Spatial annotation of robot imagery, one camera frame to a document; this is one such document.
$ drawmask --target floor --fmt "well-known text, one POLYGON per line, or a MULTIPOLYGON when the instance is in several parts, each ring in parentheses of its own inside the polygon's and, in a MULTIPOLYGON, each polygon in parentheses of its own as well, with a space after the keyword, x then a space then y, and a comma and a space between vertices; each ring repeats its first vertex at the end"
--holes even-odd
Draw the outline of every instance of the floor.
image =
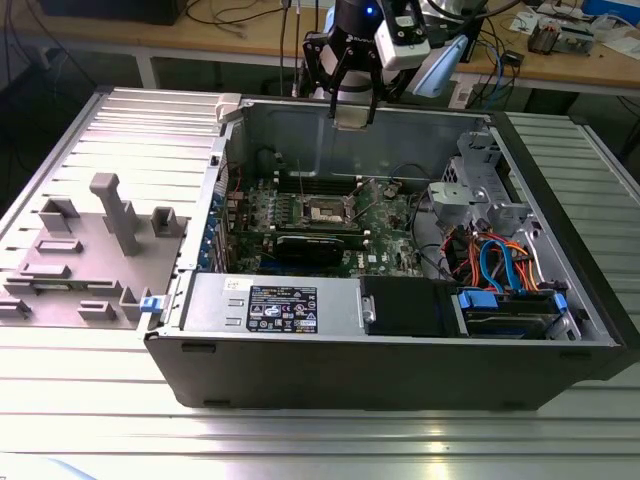
MULTIPOLYGON (((72 52, 73 58, 100 85, 140 87, 131 57, 72 52)), ((67 126, 90 97, 93 88, 63 52, 49 52, 51 68, 27 69, 12 85, 0 92, 0 214, 38 168, 67 126)), ((230 91, 246 94, 276 94, 277 67, 221 64, 157 59, 162 88, 197 91, 230 91)), ((439 98, 422 99, 405 95, 403 102, 446 107, 453 84, 439 98)), ((530 90, 518 88, 508 104, 498 101, 492 109, 522 111, 530 90)), ((558 92, 542 92, 530 102, 534 111, 553 111, 566 100, 558 92)), ((580 95, 570 114, 587 119, 614 153, 633 128, 637 117, 625 110, 615 97, 580 95)), ((640 178, 640 149, 636 148, 627 168, 640 178)))

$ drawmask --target circuit board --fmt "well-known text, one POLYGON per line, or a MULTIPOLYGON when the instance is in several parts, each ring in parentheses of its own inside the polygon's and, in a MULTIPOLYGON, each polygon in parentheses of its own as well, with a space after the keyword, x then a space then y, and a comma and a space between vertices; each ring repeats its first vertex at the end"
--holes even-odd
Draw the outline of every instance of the circuit board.
POLYGON ((358 277, 423 276, 409 231, 414 196, 401 185, 367 180, 352 195, 283 192, 260 180, 232 195, 230 270, 243 274, 358 277), (287 266, 274 256, 281 235, 336 238, 345 245, 339 265, 287 266))

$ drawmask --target power supply label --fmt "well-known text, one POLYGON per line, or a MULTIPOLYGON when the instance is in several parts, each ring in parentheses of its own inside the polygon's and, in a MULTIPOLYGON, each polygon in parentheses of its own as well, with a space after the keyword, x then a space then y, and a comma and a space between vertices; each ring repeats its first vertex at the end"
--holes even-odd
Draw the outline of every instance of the power supply label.
POLYGON ((252 286, 247 330, 266 333, 318 333, 317 289, 252 286))

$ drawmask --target wooden desk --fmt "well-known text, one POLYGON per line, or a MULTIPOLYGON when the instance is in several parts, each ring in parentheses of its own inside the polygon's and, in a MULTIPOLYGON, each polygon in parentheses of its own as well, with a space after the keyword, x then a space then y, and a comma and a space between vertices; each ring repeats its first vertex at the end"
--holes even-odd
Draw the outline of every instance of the wooden desk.
MULTIPOLYGON (((528 35, 508 30, 514 14, 524 11, 516 7, 496 16, 493 25, 496 34, 509 50, 525 56, 516 85, 526 88, 565 90, 581 93, 609 95, 640 95, 640 62, 622 55, 598 43, 589 56, 555 53, 539 55, 527 50, 528 35)), ((485 22, 483 30, 491 31, 485 22)), ((484 35, 493 41, 490 35, 484 35)), ((481 77, 490 75, 494 66, 478 46, 470 63, 461 63, 456 68, 454 79, 458 82, 449 104, 453 108, 464 108, 471 89, 485 81, 481 77)))
MULTIPOLYGON (((36 0, 30 0, 38 11, 36 0)), ((213 0, 216 10, 237 6, 238 0, 213 0)), ((14 23, 23 43, 54 46, 43 34, 28 10, 16 0, 14 23)), ((262 0, 254 7, 230 12, 224 18, 241 18, 277 8, 277 0, 262 0)), ((525 54, 516 85, 530 88, 567 90, 574 92, 611 95, 640 95, 640 62, 596 45, 590 57, 569 54, 536 55, 527 52, 527 36, 510 32, 509 16, 519 8, 497 16, 493 22, 496 33, 507 48, 525 54)), ((198 18, 211 20, 208 0, 193 9, 198 18)), ((313 29, 313 9, 303 9, 300 36, 313 29)), ((325 12, 320 14, 324 24, 325 12)), ((100 51, 132 55, 138 62, 145 88, 156 88, 158 82, 151 59, 153 57, 185 58, 205 61, 277 65, 279 63, 279 34, 281 14, 274 13, 246 22, 246 38, 224 32, 211 25, 202 25, 183 16, 171 27, 146 25, 133 22, 91 20, 82 18, 40 17, 49 30, 69 49, 100 51)), ((285 59, 293 66, 295 45, 295 15, 290 12, 285 36, 285 59)), ((464 108, 473 85, 480 83, 482 75, 493 71, 493 64, 483 48, 477 48, 471 63, 460 64, 453 80, 458 82, 450 106, 464 108)))
MULTIPOLYGON (((24 0, 14 2, 14 24, 22 43, 55 47, 30 12, 24 0)), ((213 0, 216 10, 236 7, 238 0, 213 0)), ((138 62, 145 88, 157 88, 157 79, 151 63, 153 57, 184 58, 192 60, 278 65, 280 55, 281 12, 272 13, 246 22, 246 38, 224 32, 213 25, 197 23, 182 16, 173 26, 147 25, 135 22, 93 20, 71 17, 48 17, 42 14, 36 0, 30 0, 49 31, 66 48, 104 53, 132 55, 138 62)), ((261 0, 257 5, 241 11, 222 14, 233 20, 279 7, 278 0, 261 0)), ((192 10, 192 15, 212 20, 209 0, 203 0, 192 10)), ((321 25, 325 11, 320 12, 321 25)), ((302 9, 300 16, 300 44, 304 34, 314 28, 313 9, 302 9)), ((284 64, 293 66, 295 54, 295 10, 289 11, 284 45, 284 64)))

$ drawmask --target cable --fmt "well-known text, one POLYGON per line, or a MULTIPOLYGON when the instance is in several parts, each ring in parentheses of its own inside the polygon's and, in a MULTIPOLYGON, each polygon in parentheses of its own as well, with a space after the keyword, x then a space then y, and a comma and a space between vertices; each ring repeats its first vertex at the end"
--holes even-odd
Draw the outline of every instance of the cable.
POLYGON ((493 52, 493 54, 496 57, 496 69, 498 70, 498 79, 496 80, 496 87, 491 92, 491 95, 489 95, 489 100, 483 108, 483 110, 487 110, 489 106, 494 102, 495 94, 498 91, 498 88, 500 87, 500 80, 502 80, 502 60, 500 60, 500 54, 498 53, 498 50, 493 45, 486 42, 478 42, 478 43, 486 46, 493 52))
POLYGON ((293 62, 293 92, 292 96, 298 96, 297 88, 298 88, 298 41, 300 40, 300 0, 298 0, 298 5, 296 7, 296 52, 295 52, 295 60, 293 62))
POLYGON ((93 86, 93 88, 96 88, 98 84, 93 80, 93 78, 91 78, 91 76, 86 72, 86 70, 80 66, 80 64, 76 61, 75 58, 73 58, 73 56, 71 56, 71 54, 69 53, 69 50, 67 50, 64 47, 64 45, 62 45, 62 43, 60 43, 58 39, 53 36, 53 34, 49 31, 49 29, 47 29, 47 27, 44 26, 44 23, 42 23, 42 21, 36 15, 36 12, 33 9, 31 2, 29 0, 25 0, 25 3, 27 4, 27 8, 29 9, 31 16, 36 21, 36 23, 40 26, 42 31, 47 34, 47 36, 53 41, 53 43, 55 43, 58 46, 60 50, 62 50, 64 53, 66 53, 69 56, 69 60, 71 60, 71 63, 75 65, 78 71, 82 74, 84 78, 87 79, 87 81, 93 86))
MULTIPOLYGON (((455 14, 455 13, 447 12, 446 10, 440 8, 434 2, 434 0, 427 0, 427 2, 429 2, 429 5, 431 6, 431 8, 433 8, 440 15, 444 15, 445 17, 448 17, 448 18, 453 18, 454 20, 466 20, 467 19, 467 17, 465 17, 463 15, 458 15, 458 14, 455 14)), ((519 3, 520 3, 520 0, 512 0, 511 2, 506 3, 502 7, 498 7, 495 10, 476 15, 475 17, 472 17, 472 20, 474 20, 474 19, 480 20, 481 18, 494 17, 494 16, 496 16, 496 15, 502 13, 502 12, 506 12, 510 8, 515 7, 519 3)))
POLYGON ((400 165, 396 165, 394 167, 393 170, 391 170, 391 173, 389 173, 389 179, 391 181, 394 180, 393 176, 398 173, 398 170, 400 170, 401 168, 404 167, 413 167, 416 168, 417 170, 420 170, 420 172, 426 177, 426 179, 431 182, 431 179, 429 178, 429 174, 427 173, 427 171, 422 167, 422 165, 420 165, 419 163, 401 163, 400 165))
MULTIPOLYGON (((496 33, 496 28, 493 25, 493 22, 491 21, 490 18, 487 19, 487 23, 489 23, 489 26, 491 27, 491 32, 487 32, 486 30, 480 30, 481 33, 484 33, 486 35, 491 35, 495 41, 494 47, 495 47, 495 51, 498 52, 498 55, 500 54, 500 48, 502 48, 502 51, 506 51, 506 48, 504 46, 504 42, 502 41, 502 39, 500 37, 498 37, 498 34, 496 33)), ((480 37, 485 44, 490 44, 490 42, 484 38, 484 37, 480 37)), ((489 59, 491 60, 491 63, 493 63, 494 69, 493 72, 491 72, 491 74, 489 75, 489 77, 487 77, 487 80, 485 81, 484 85, 482 86, 482 89, 480 90, 480 93, 475 93, 475 91, 473 92, 474 98, 469 102, 469 107, 472 107, 473 104, 476 102, 476 100, 478 100, 478 98, 480 98, 482 101, 484 101, 485 97, 484 97, 484 91, 487 89, 487 87, 489 86, 489 82, 491 81, 491 78, 493 77, 493 75, 496 73, 497 69, 498 69, 498 62, 494 62, 491 57, 489 57, 489 59)), ((494 85, 493 90, 491 91, 491 93, 495 92, 495 90, 498 88, 497 85, 494 85)))
MULTIPOLYGON (((251 4, 247 5, 246 7, 225 8, 223 10, 220 10, 219 12, 216 12, 215 9, 213 8, 215 0, 209 0, 209 10, 211 11, 211 18, 213 21, 216 21, 216 22, 224 22, 224 20, 220 17, 220 14, 224 12, 228 12, 230 10, 244 10, 247 8, 251 8, 257 2, 258 0, 254 0, 251 4)), ((232 25, 214 25, 214 27, 216 27, 218 30, 222 32, 235 35, 238 38, 241 38, 241 39, 247 38, 247 35, 242 31, 245 28, 245 26, 241 23, 237 23, 237 24, 234 23, 232 25)))
POLYGON ((480 271, 482 272, 482 276, 491 285, 495 287, 498 293, 503 293, 504 290, 502 289, 502 286, 498 282, 496 282, 493 278, 491 278, 491 275, 489 275, 489 271, 487 269, 487 254, 489 253, 489 248, 492 245, 498 245, 502 250, 502 254, 504 255, 504 269, 505 269, 505 272, 507 273, 507 280, 509 280, 509 285, 511 286, 511 289, 516 292, 521 291, 522 286, 520 285, 520 281, 518 280, 517 275, 515 275, 515 272, 513 271, 513 262, 511 260, 511 252, 509 252, 507 245, 504 242, 501 242, 500 240, 492 239, 485 242, 485 244, 482 246, 482 249, 480 250, 480 271))
POLYGON ((453 276, 449 272, 447 272, 444 268, 438 267, 438 264, 436 262, 434 262, 433 260, 431 260, 429 257, 427 257, 425 254, 422 253, 422 250, 420 250, 420 246, 418 245, 418 241, 416 240, 416 230, 415 230, 416 217, 418 216, 418 211, 420 210, 420 204, 422 203, 422 200, 424 200, 424 198, 427 196, 428 192, 429 192, 428 189, 425 189, 422 192, 422 194, 420 195, 420 198, 418 199, 418 203, 416 203, 416 206, 413 210, 413 215, 411 217, 411 225, 409 228, 411 231, 411 240, 413 240, 413 244, 418 250, 418 254, 420 255, 421 258, 424 259, 425 262, 427 262, 429 265, 435 268, 436 271, 439 272, 443 277, 449 278, 457 283, 457 280, 453 278, 453 276))
POLYGON ((469 24, 476 19, 476 17, 480 13, 480 10, 484 8, 484 6, 487 4, 488 1, 489 0, 480 0, 478 4, 475 7, 473 7, 473 10, 471 10, 471 13, 469 13, 469 16, 465 19, 465 21, 462 22, 455 30, 453 30, 449 34, 449 38, 455 38, 460 33, 463 33, 467 29, 469 24))
POLYGON ((198 23, 202 23, 203 25, 234 25, 236 23, 243 23, 243 22, 247 22, 249 20, 253 20, 254 18, 258 18, 258 17, 262 17, 264 15, 269 15, 271 13, 276 13, 282 10, 282 7, 280 8, 274 8, 273 10, 267 10, 266 12, 260 12, 260 13, 256 13, 255 15, 251 15, 249 17, 245 17, 245 18, 238 18, 236 20, 229 20, 229 21, 224 21, 224 22, 210 22, 208 20, 202 20, 201 18, 197 18, 194 17, 193 14, 191 13, 191 9, 193 7, 195 7, 198 3, 200 3, 202 0, 195 0, 195 2, 193 2, 191 5, 189 5, 187 7, 187 9, 185 10, 185 15, 190 18, 191 20, 193 20, 194 22, 198 22, 198 23))
POLYGON ((531 286, 536 292, 539 292, 538 284, 536 283, 535 276, 533 275, 533 262, 529 260, 529 279, 531 280, 531 286))
POLYGON ((282 9, 282 26, 280 27, 280 96, 284 97, 284 32, 287 29, 288 8, 282 9))

